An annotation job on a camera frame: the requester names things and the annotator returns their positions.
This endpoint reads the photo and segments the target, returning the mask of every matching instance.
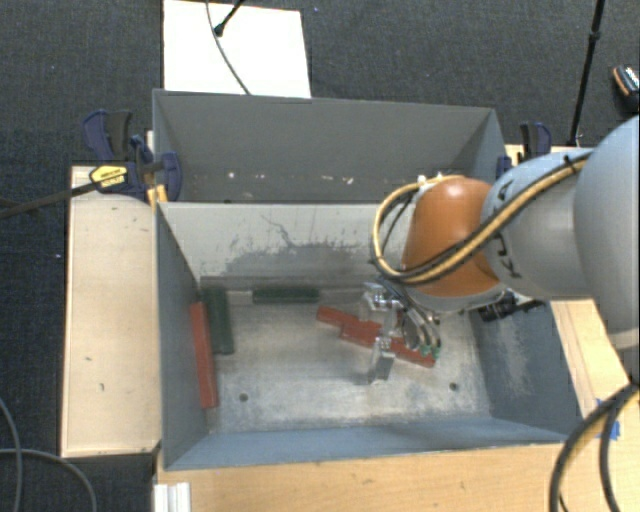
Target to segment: black carpet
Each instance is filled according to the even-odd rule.
[[[494,107],[505,139],[544,122],[563,143],[594,2],[561,0],[264,0],[302,10],[312,93]],[[580,131],[595,144],[625,117],[610,68],[638,65],[640,3],[607,4]],[[162,84],[160,0],[3,0],[0,5],[0,196],[56,192],[73,160],[92,157],[79,123],[97,108],[132,110],[151,127]],[[65,207],[0,221],[0,396],[25,447],[57,451],[64,335]],[[0,444],[10,445],[0,422]],[[0,460],[0,510],[14,465]],[[82,461],[101,511],[150,507],[149,456]],[[80,485],[47,463],[26,464],[24,511],[89,510]]]

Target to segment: electrical wire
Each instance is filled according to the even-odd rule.
[[[14,453],[16,453],[16,450],[14,448],[6,448],[6,449],[0,450],[0,455],[12,455]],[[80,468],[78,468],[78,466],[73,465],[71,462],[69,462],[66,459],[63,459],[62,457],[58,457],[57,455],[53,455],[52,453],[41,452],[40,450],[31,450],[29,448],[22,448],[22,454],[29,455],[31,457],[36,457],[39,459],[48,460],[50,462],[55,462],[56,464],[60,464],[64,468],[71,471],[71,473],[73,473],[76,477],[78,477],[78,479],[82,482],[82,485],[84,486],[84,488],[87,490],[87,493],[89,494],[89,498],[91,499],[92,512],[98,512],[98,500],[96,498],[96,493],[93,489],[93,486],[91,485],[91,482],[89,482],[89,479],[87,478],[87,476],[82,472]]]
[[[607,416],[609,412],[620,404],[626,403],[631,396],[638,391],[638,385],[630,382],[626,386],[616,391],[611,397],[589,414],[578,427],[571,432],[567,438],[551,474],[551,484],[549,486],[549,510],[551,512],[559,512],[558,504],[560,501],[560,483],[564,475],[567,463],[571,460],[576,452],[576,447],[592,427],[602,418]]]
[[[383,253],[384,253],[385,248],[387,247],[387,243],[389,243],[389,238],[391,238],[391,233],[393,233],[393,230],[396,227],[396,224],[398,223],[400,218],[402,217],[402,214],[405,212],[405,210],[411,204],[411,200],[413,199],[414,195],[415,195],[415,192],[413,194],[407,194],[407,198],[405,199],[404,203],[402,204],[402,208],[400,208],[400,210],[398,210],[398,213],[396,214],[396,216],[391,221],[391,226],[389,226],[389,231],[387,231],[387,235],[384,237],[384,240],[382,242],[382,246],[381,246],[381,249],[380,249]]]
[[[164,169],[164,165],[162,164],[162,162],[145,164],[143,166],[139,164],[136,164],[136,165],[138,168],[137,172],[140,173],[143,180],[145,180],[145,183],[149,183],[148,181],[146,181],[148,176],[150,176],[151,174],[157,173],[159,171],[162,171]],[[96,183],[91,181],[89,183],[85,183],[84,185],[80,185],[78,187],[62,190],[60,192],[56,192],[55,194],[51,194],[45,197],[40,197],[38,199],[34,199],[33,201],[27,201],[24,203],[17,203],[15,201],[8,201],[5,199],[4,204],[11,203],[13,206],[7,208],[6,210],[0,211],[0,220],[8,219],[10,217],[14,217],[15,215],[19,215],[21,213],[37,215],[40,208],[59,203],[61,201],[68,201],[71,198],[88,194],[89,192],[93,192],[94,190],[98,190],[98,188]]]
[[[13,417],[9,412],[9,409],[5,405],[4,401],[0,398],[0,410],[4,414],[5,419],[7,420],[7,424],[9,425],[9,430],[11,430],[11,437],[13,437],[14,448],[4,448],[0,449],[1,455],[15,455],[16,457],[16,497],[13,504],[13,511],[19,512],[20,510],[20,502],[22,498],[22,486],[24,480],[24,467],[23,467],[23,456],[29,455],[30,457],[35,457],[39,459],[48,460],[50,462],[55,462],[56,464],[60,464],[65,467],[67,470],[71,471],[81,482],[84,488],[87,490],[89,494],[89,498],[91,500],[91,510],[92,512],[98,511],[98,500],[96,498],[95,490],[89,482],[87,476],[78,468],[73,465],[68,460],[63,459],[62,457],[58,457],[57,455],[53,455],[52,453],[43,452],[40,450],[31,450],[28,448],[22,448],[20,445],[20,438],[18,436],[18,429],[16,428],[16,424],[13,421]]]
[[[415,286],[436,281],[464,265],[479,250],[487,245],[500,229],[511,222],[511,220],[537,196],[563,180],[577,174],[584,166],[586,160],[587,156],[573,161],[567,157],[564,164],[552,169],[534,181],[526,189],[516,194],[464,240],[445,249],[421,265],[407,271],[400,271],[392,268],[384,258],[380,245],[380,227],[390,204],[405,197],[406,194],[415,192],[422,186],[419,182],[404,185],[392,192],[376,211],[370,245],[372,263],[385,278],[402,284]]]
[[[602,436],[600,437],[600,482],[602,483],[604,497],[607,500],[607,504],[609,505],[611,512],[620,512],[620,507],[618,506],[618,502],[613,492],[613,486],[611,485],[611,474],[609,472],[609,445],[611,441],[611,433],[622,409],[637,392],[638,386],[635,385],[634,387],[632,384],[629,386],[626,393],[621,394],[616,405],[611,408],[607,415],[607,420],[604,424],[604,428],[602,429]]]
[[[233,78],[236,79],[236,82],[238,82],[238,85],[242,88],[244,93],[247,96],[251,96],[251,93],[249,92],[249,89],[247,89],[247,86],[244,85],[244,82],[242,81],[242,79],[240,78],[240,76],[236,72],[235,68],[233,67],[233,65],[229,61],[229,58],[227,57],[227,54],[224,51],[224,48],[222,47],[222,44],[220,43],[220,38],[218,37],[218,35],[215,32],[215,27],[213,26],[213,21],[211,20],[211,11],[209,10],[209,0],[204,0],[204,3],[205,3],[205,8],[207,9],[207,19],[209,20],[209,28],[211,29],[211,35],[213,36],[213,40],[215,41],[216,46],[218,47],[218,51],[220,52],[220,55],[222,56],[222,59],[224,60],[224,63],[227,65],[227,68],[229,68],[229,71],[231,71],[231,74],[233,75]]]
[[[20,501],[22,499],[22,480],[24,477],[24,471],[22,467],[22,446],[20,446],[20,436],[18,435],[18,429],[16,428],[16,423],[13,421],[13,417],[9,412],[4,400],[0,398],[0,409],[2,409],[2,414],[4,414],[5,419],[7,420],[7,425],[9,425],[9,430],[11,431],[11,437],[13,438],[13,446],[14,453],[16,455],[16,497],[13,502],[13,512],[18,512],[20,510]]]
[[[569,509],[567,508],[567,504],[564,502],[564,498],[562,497],[562,493],[560,493],[560,506],[562,507],[562,512],[569,512]]]

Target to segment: gray bin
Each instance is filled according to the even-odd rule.
[[[368,385],[370,351],[317,322],[319,304],[251,300],[304,285],[355,311],[377,203],[418,174],[493,181],[492,110],[155,91],[154,133],[185,173],[156,223],[167,469],[560,442],[579,422],[549,308],[445,317],[435,367],[397,361]],[[210,285],[227,289],[236,350],[216,357],[220,406],[203,411],[188,307]]]

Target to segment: wooden board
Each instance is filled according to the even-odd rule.
[[[74,167],[73,184],[93,167]],[[60,452],[151,451],[160,440],[151,208],[98,192],[69,208]]]

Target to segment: blue clamp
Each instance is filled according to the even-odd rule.
[[[140,201],[147,201],[147,190],[155,185],[164,185],[169,201],[177,201],[182,188],[182,167],[175,151],[167,151],[154,163],[149,146],[140,135],[128,139],[131,112],[107,112],[97,110],[82,122],[82,136],[101,163],[118,162],[127,168],[126,182],[110,186],[102,193],[127,195]],[[129,158],[133,150],[133,159]],[[155,180],[145,176],[155,175]]]
[[[523,153],[520,162],[551,153],[551,132],[539,122],[527,122],[520,125]]]
[[[551,153],[551,132],[544,124],[527,122],[520,125],[522,133],[522,153],[518,153],[518,164]],[[496,179],[513,168],[513,162],[507,155],[498,157]]]

